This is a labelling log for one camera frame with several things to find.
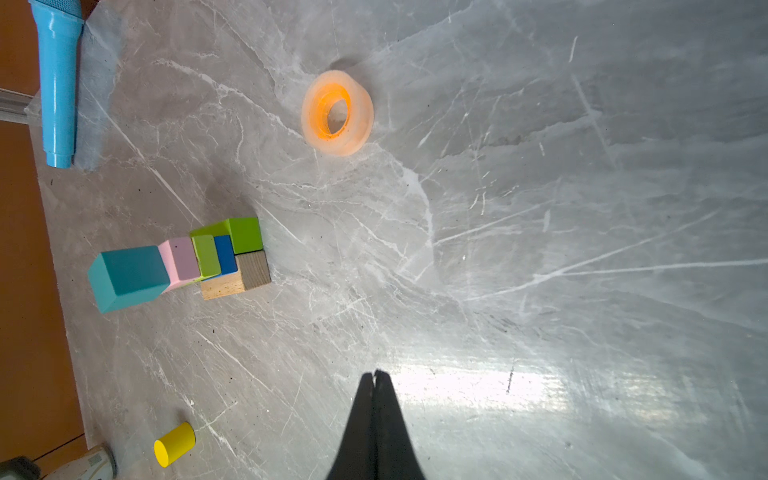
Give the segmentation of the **yellow cylinder block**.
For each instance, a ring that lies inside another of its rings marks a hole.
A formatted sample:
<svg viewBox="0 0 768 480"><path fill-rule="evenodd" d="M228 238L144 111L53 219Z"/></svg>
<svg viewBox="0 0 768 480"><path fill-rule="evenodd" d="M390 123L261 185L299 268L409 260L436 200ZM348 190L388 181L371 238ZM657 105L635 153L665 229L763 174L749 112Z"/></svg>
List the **yellow cylinder block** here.
<svg viewBox="0 0 768 480"><path fill-rule="evenodd" d="M184 422L155 441L154 454L158 464L167 468L195 445L195 432L188 422Z"/></svg>

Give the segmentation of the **natural wood rectangular block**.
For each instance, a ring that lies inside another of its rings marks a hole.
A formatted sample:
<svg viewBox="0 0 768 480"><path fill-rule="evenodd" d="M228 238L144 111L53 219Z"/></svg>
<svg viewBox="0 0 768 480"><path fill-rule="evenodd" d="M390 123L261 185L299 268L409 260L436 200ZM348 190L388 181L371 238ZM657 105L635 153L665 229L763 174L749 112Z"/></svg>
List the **natural wood rectangular block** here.
<svg viewBox="0 0 768 480"><path fill-rule="evenodd" d="M204 300L214 300L267 285L271 275L264 250L235 256L234 273L214 277L200 283Z"/></svg>

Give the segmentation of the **light green rectangular block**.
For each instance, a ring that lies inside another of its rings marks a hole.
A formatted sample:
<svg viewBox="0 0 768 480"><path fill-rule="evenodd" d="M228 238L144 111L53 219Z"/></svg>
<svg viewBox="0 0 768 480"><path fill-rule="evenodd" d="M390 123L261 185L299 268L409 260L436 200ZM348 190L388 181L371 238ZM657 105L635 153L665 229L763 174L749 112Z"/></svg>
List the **light green rectangular block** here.
<svg viewBox="0 0 768 480"><path fill-rule="evenodd" d="M207 280L222 273L218 253L212 235L190 237L200 271L197 281Z"/></svg>

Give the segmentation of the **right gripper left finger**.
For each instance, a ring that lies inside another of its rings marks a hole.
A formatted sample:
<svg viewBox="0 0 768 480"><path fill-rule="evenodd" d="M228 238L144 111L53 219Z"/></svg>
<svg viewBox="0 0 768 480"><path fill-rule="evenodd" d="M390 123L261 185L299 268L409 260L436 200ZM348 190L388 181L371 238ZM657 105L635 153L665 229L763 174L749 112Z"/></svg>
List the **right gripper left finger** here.
<svg viewBox="0 0 768 480"><path fill-rule="evenodd" d="M328 479L374 479L375 434L372 425L374 381L362 375L336 459Z"/></svg>

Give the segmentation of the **dark green rectangular block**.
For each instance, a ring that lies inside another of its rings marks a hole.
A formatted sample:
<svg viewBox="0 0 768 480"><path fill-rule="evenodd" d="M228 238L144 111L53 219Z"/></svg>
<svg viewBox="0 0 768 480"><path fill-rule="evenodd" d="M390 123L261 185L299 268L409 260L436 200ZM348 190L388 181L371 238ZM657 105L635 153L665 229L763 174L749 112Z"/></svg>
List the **dark green rectangular block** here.
<svg viewBox="0 0 768 480"><path fill-rule="evenodd" d="M190 237L199 235L212 235L214 237L228 235L235 255L264 249L257 217L230 218L192 230L189 233Z"/></svg>

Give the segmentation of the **blue cube block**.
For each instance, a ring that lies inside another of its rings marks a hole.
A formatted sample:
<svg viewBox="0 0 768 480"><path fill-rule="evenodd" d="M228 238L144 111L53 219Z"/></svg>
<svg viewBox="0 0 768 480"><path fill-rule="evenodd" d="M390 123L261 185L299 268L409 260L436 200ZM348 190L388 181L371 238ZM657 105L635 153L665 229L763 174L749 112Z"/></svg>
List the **blue cube block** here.
<svg viewBox="0 0 768 480"><path fill-rule="evenodd" d="M221 276L229 275L237 271L235 253L229 235L214 237L217 258L221 269Z"/></svg>

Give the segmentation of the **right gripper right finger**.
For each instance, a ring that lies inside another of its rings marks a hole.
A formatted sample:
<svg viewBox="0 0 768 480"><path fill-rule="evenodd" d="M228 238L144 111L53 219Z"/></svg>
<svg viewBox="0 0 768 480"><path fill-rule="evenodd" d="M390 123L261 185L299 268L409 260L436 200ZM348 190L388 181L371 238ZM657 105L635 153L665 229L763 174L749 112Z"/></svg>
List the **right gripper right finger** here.
<svg viewBox="0 0 768 480"><path fill-rule="evenodd" d="M374 373L373 427L376 478L424 480L392 379L382 370Z"/></svg>

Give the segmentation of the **teal cube block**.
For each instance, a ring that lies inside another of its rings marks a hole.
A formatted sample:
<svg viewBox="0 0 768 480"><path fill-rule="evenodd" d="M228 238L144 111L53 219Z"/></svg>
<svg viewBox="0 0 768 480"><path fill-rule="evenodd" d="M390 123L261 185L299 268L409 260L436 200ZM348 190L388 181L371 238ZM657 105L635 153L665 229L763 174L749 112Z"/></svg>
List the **teal cube block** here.
<svg viewBox="0 0 768 480"><path fill-rule="evenodd" d="M170 285L156 245L102 252L87 276L101 313L155 300Z"/></svg>

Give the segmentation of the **pink rectangular block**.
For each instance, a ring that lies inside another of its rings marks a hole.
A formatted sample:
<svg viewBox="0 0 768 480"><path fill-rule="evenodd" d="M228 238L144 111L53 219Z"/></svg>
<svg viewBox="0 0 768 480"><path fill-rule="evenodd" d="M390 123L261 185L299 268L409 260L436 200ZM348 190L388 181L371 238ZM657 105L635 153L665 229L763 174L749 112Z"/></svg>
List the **pink rectangular block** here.
<svg viewBox="0 0 768 480"><path fill-rule="evenodd" d="M190 237L166 240L158 246L170 284L166 292L197 281L200 269Z"/></svg>

